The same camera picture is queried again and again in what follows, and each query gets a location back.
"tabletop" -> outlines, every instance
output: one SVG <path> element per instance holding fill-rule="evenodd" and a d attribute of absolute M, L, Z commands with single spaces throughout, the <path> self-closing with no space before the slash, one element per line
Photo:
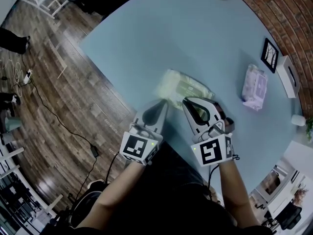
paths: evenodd
<path fill-rule="evenodd" d="M 235 121 L 232 143 L 237 166 L 251 192 L 271 171 L 296 132 L 292 114 L 298 99 L 287 98 L 277 74 L 260 60 L 268 30 L 242 0 L 130 0 L 97 26 L 82 50 L 136 110 L 156 98 L 154 90 L 168 69 L 181 71 L 215 93 L 215 100 Z M 263 109 L 242 104 L 246 70 L 252 63 L 268 75 Z M 172 110 L 164 139 L 204 179 L 190 149 L 193 133 L 184 113 Z M 220 176 L 212 186 L 221 192 Z"/>

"wooden floor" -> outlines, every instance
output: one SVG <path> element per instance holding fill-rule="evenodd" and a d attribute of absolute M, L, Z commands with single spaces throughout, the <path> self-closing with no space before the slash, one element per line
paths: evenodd
<path fill-rule="evenodd" d="M 19 36 L 31 36 L 23 60 L 26 70 L 33 71 L 33 81 L 44 103 L 72 132 L 86 137 L 99 150 L 100 157 L 83 190 L 91 180 L 105 178 L 123 132 L 134 118 L 134 110 L 79 48 L 81 40 L 100 21 L 100 15 L 86 14 L 72 3 L 53 20 L 20 1 L 3 25 Z M 3 50 L 0 57 L 2 61 L 11 58 L 14 64 L 20 62 L 25 69 L 21 56 L 15 53 Z M 2 91 L 9 88 L 11 92 L 12 67 L 2 69 L 0 76 L 3 75 L 10 80 L 1 81 Z M 55 209 L 63 210 L 71 206 L 67 195 L 71 192 L 76 196 L 95 158 L 86 141 L 71 135 L 44 108 L 32 85 L 22 87 L 21 101 L 15 112 L 22 119 L 22 127 L 14 131 L 18 147 L 25 148 L 18 155 L 19 164 L 45 201 L 51 203 L 59 194 L 64 196 Z M 120 155 L 117 158 L 109 180 L 124 166 Z"/>

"brick wall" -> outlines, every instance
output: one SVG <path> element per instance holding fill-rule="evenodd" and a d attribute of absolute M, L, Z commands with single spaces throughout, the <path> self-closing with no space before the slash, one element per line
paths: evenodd
<path fill-rule="evenodd" d="M 288 55 L 301 81 L 303 115 L 313 117 L 313 0 L 244 0 Z"/>

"framed picture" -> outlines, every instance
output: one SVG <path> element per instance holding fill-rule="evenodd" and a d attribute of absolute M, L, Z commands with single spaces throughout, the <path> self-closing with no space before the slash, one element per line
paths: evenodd
<path fill-rule="evenodd" d="M 265 38 L 261 60 L 266 64 L 272 73 L 276 71 L 277 59 L 279 51 L 272 43 Z"/>

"cable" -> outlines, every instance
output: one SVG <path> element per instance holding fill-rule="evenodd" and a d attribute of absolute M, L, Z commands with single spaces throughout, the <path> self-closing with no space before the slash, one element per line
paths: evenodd
<path fill-rule="evenodd" d="M 214 170 L 219 167 L 219 165 L 215 166 L 213 170 L 211 170 L 210 175 L 209 175 L 209 183 L 208 183 L 208 188 L 209 188 L 209 196 L 210 196 L 210 200 L 212 200 L 212 194 L 210 191 L 210 185 L 211 185 L 211 177 L 212 177 L 212 173 L 214 172 Z"/>
<path fill-rule="evenodd" d="M 45 107 L 48 109 L 48 111 L 50 111 L 51 114 L 53 114 L 53 115 L 57 118 L 57 120 L 59 121 L 59 123 L 60 123 L 69 133 L 71 133 L 72 135 L 78 136 L 78 137 L 80 137 L 80 138 L 86 140 L 86 141 L 90 144 L 90 147 L 92 147 L 92 146 L 93 146 L 92 143 L 89 142 L 86 138 L 84 138 L 83 136 L 81 136 L 81 135 L 79 135 L 79 134 L 77 134 L 77 133 L 71 132 L 64 124 L 62 124 L 62 122 L 60 121 L 58 115 L 56 115 L 53 111 L 51 111 L 51 110 L 49 109 L 49 107 L 47 107 L 47 106 L 44 104 L 43 99 L 41 98 L 41 96 L 40 96 L 40 94 L 39 94 L 38 88 L 37 88 L 37 86 L 34 84 L 33 79 L 29 78 L 29 80 L 30 80 L 30 82 L 33 84 L 33 86 L 36 88 L 38 97 L 40 98 L 40 101 L 41 101 L 41 103 L 43 104 L 43 106 L 45 106 Z"/>
<path fill-rule="evenodd" d="M 25 65 L 24 60 L 23 60 L 23 54 L 21 55 L 21 57 L 22 57 L 22 62 L 24 64 L 24 68 L 26 69 L 26 65 Z"/>
<path fill-rule="evenodd" d="M 107 177 L 106 177 L 106 184 L 108 183 L 109 173 L 110 173 L 112 164 L 113 164 L 113 162 L 114 162 L 114 160 L 115 160 L 115 158 L 117 157 L 118 154 L 119 154 L 119 151 L 116 153 L 116 155 L 115 155 L 114 158 L 112 159 L 112 162 L 111 162 L 111 164 L 110 164 L 110 167 L 109 167 L 109 170 L 108 170 L 108 173 L 107 173 Z"/>
<path fill-rule="evenodd" d="M 31 82 L 29 82 L 29 83 L 27 83 L 27 84 L 23 84 L 23 85 L 14 84 L 14 85 L 11 87 L 11 89 L 13 89 L 13 87 L 16 86 L 16 85 L 18 85 L 18 86 L 20 86 L 20 87 L 23 87 L 23 86 L 26 86 L 26 85 L 28 85 L 28 84 L 31 84 Z"/>
<path fill-rule="evenodd" d="M 89 177 L 90 173 L 92 172 L 92 170 L 93 170 L 94 165 L 95 165 L 95 163 L 96 163 L 96 162 L 97 162 L 97 158 L 96 158 L 96 161 L 93 163 L 93 165 L 92 165 L 92 169 L 89 171 L 89 173 L 88 173 L 88 175 L 87 175 L 87 177 L 86 177 L 85 181 L 83 182 L 82 186 L 80 187 L 80 190 L 79 190 L 79 192 L 77 193 L 77 196 L 76 196 L 76 198 L 75 198 L 75 202 L 76 202 L 76 200 L 77 200 L 77 198 L 78 198 L 78 195 L 79 195 L 79 194 L 80 194 L 80 192 L 82 191 L 82 188 L 83 188 L 84 184 L 86 183 L 86 181 L 87 181 L 87 179 L 88 179 L 88 177 Z"/>

